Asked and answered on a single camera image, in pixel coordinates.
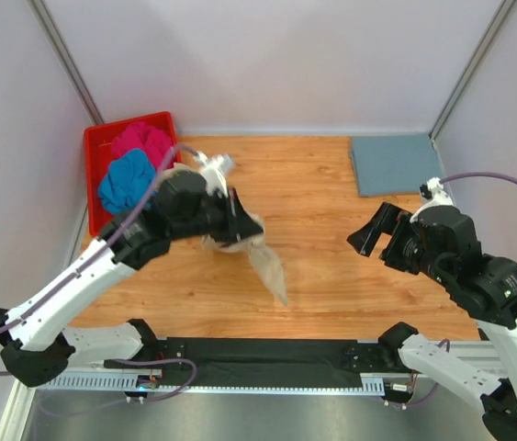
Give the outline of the beige t shirt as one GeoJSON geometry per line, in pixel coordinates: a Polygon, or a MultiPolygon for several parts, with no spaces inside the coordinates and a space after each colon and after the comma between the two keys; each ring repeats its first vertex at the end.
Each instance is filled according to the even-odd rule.
{"type": "MultiPolygon", "coordinates": [[[[175,168],[166,170],[161,174],[157,188],[160,188],[161,184],[168,182],[169,178],[183,175],[185,172],[203,176],[210,191],[216,189],[224,190],[228,186],[227,175],[224,173],[209,171],[206,167],[195,169],[188,165],[178,164],[175,168]]],[[[254,213],[250,213],[250,217],[263,228],[261,234],[234,244],[218,242],[206,234],[201,238],[201,247],[205,250],[226,254],[246,253],[253,270],[261,279],[263,285],[277,300],[286,306],[287,281],[282,260],[279,254],[266,243],[264,221],[254,213]]]]}

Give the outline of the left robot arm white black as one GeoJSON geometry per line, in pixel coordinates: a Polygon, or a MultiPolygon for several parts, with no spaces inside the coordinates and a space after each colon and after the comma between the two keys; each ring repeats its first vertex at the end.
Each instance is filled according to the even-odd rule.
{"type": "Polygon", "coordinates": [[[206,179],[193,172],[165,179],[141,212],[118,214],[40,293],[14,309],[0,308],[6,373],[37,387],[68,367],[92,362],[107,368],[152,365],[162,355],[144,320],[87,329],[69,323],[109,288],[167,254],[175,241],[207,236],[232,245],[263,231],[234,188],[209,190],[206,179]]]}

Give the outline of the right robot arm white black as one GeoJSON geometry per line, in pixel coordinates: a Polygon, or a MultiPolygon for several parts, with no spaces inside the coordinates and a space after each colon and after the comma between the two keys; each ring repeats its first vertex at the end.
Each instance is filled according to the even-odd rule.
{"type": "Polygon", "coordinates": [[[517,263],[483,253],[473,220],[454,206],[410,213],[384,203],[347,242],[368,256],[382,234],[390,237],[380,254],[384,265],[440,285],[488,337],[506,374],[471,366],[405,322],[385,331],[379,343],[401,365],[471,405],[495,439],[517,440],[517,263]]]}

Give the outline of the folded grey-blue t shirt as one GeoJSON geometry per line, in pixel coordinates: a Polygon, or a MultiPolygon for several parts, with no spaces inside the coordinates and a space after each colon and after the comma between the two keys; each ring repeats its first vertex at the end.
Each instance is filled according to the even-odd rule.
{"type": "Polygon", "coordinates": [[[349,157],[361,197],[416,193],[428,179],[443,175],[427,133],[356,136],[349,157]]]}

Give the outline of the crumpled blue t shirt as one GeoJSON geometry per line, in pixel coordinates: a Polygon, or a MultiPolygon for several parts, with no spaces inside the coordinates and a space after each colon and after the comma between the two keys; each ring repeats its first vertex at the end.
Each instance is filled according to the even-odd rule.
{"type": "Polygon", "coordinates": [[[146,153],[133,149],[112,161],[103,177],[97,195],[103,209],[117,215],[134,209],[155,178],[155,169],[146,153]]]}

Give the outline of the crumpled magenta t shirt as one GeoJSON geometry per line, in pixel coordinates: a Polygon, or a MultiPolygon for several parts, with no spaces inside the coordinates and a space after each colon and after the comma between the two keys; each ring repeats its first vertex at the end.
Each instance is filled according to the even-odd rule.
{"type": "Polygon", "coordinates": [[[148,123],[136,121],[130,123],[111,142],[110,151],[114,159],[119,159],[132,150],[141,150],[156,170],[173,145],[173,140],[165,131],[148,123]]]}

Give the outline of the red plastic bin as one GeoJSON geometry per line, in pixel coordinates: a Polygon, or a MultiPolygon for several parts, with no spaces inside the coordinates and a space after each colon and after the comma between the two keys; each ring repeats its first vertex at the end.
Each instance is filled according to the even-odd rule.
{"type": "Polygon", "coordinates": [[[170,112],[161,111],[132,119],[123,119],[107,124],[96,125],[84,131],[84,152],[86,159],[86,190],[89,212],[89,232],[95,236],[114,215],[103,209],[97,195],[98,187],[114,159],[111,142],[128,127],[130,123],[142,121],[165,131],[176,144],[176,131],[170,112]]]}

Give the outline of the aluminium frame rail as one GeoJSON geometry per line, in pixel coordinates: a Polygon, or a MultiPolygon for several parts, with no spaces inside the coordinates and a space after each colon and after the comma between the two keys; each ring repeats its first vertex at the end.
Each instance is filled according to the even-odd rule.
{"type": "MultiPolygon", "coordinates": [[[[361,343],[379,343],[376,341],[358,341],[361,343]]],[[[454,356],[467,362],[474,368],[478,368],[484,372],[497,377],[504,377],[506,372],[501,364],[497,352],[491,342],[453,342],[453,343],[435,343],[430,341],[437,348],[450,352],[454,356]]],[[[118,368],[105,367],[101,362],[92,362],[82,366],[68,367],[63,373],[71,371],[94,371],[94,372],[136,372],[145,379],[152,382],[153,385],[170,385],[176,386],[175,390],[168,392],[120,392],[125,402],[146,402],[153,398],[166,398],[173,392],[185,393],[185,389],[189,386],[195,386],[193,381],[197,375],[196,364],[182,356],[175,358],[161,359],[154,362],[150,366],[121,366],[118,368]]],[[[382,396],[365,396],[379,399],[388,405],[398,406],[403,409],[410,409],[420,405],[420,401],[414,396],[413,383],[416,379],[428,378],[427,376],[412,370],[409,375],[404,374],[375,374],[365,373],[361,376],[361,385],[364,378],[381,378],[384,381],[385,394],[382,396]]],[[[436,387],[444,388],[431,379],[436,387]]],[[[17,385],[12,390],[13,398],[22,398],[29,400],[32,398],[37,387],[28,387],[24,384],[17,385]]],[[[271,393],[234,393],[234,394],[258,394],[258,395],[304,395],[304,394],[271,394],[271,393]]],[[[322,395],[322,396],[351,396],[351,395],[322,395]]]]}

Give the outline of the right corner aluminium post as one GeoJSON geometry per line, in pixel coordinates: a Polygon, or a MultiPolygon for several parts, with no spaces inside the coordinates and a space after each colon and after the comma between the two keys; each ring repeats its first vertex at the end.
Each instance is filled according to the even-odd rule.
{"type": "Polygon", "coordinates": [[[456,106],[459,104],[464,93],[477,75],[479,68],[487,58],[491,48],[495,44],[499,34],[503,30],[516,6],[517,0],[503,0],[499,2],[492,19],[488,23],[462,73],[459,75],[452,92],[446,99],[444,106],[429,131],[431,142],[436,142],[437,138],[444,130],[448,120],[455,111],[456,106]]]}

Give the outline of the corner aluminium post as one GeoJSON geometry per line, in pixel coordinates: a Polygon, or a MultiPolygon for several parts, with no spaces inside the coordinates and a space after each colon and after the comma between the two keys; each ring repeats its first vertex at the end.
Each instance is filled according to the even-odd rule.
{"type": "Polygon", "coordinates": [[[444,106],[429,131],[431,142],[436,142],[437,138],[444,130],[448,120],[455,111],[456,106],[459,104],[464,93],[477,75],[479,68],[487,58],[491,48],[495,44],[499,34],[503,30],[516,6],[517,0],[503,0],[499,2],[492,19],[488,23],[462,73],[459,75],[452,92],[446,99],[444,106]]]}
{"type": "Polygon", "coordinates": [[[90,93],[75,60],[73,59],[71,52],[69,51],[64,37],[59,27],[57,26],[54,17],[47,6],[47,3],[43,0],[28,0],[27,3],[38,20],[46,39],[62,63],[62,67],[69,76],[69,79],[76,93],[78,94],[89,118],[96,125],[103,124],[103,116],[98,106],[96,105],[96,102],[93,99],[92,94],[90,93]]]}

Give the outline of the left corner aluminium post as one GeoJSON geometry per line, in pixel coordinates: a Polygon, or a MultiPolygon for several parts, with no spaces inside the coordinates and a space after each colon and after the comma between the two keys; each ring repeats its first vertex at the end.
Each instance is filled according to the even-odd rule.
{"type": "Polygon", "coordinates": [[[54,17],[47,6],[47,3],[43,0],[28,0],[27,3],[38,20],[46,39],[62,63],[62,67],[69,76],[69,79],[76,93],[78,94],[89,118],[96,125],[103,124],[103,116],[98,106],[96,105],[96,102],[93,99],[92,94],[90,93],[75,60],[73,59],[71,52],[69,51],[64,37],[59,27],[57,26],[54,17]]]}

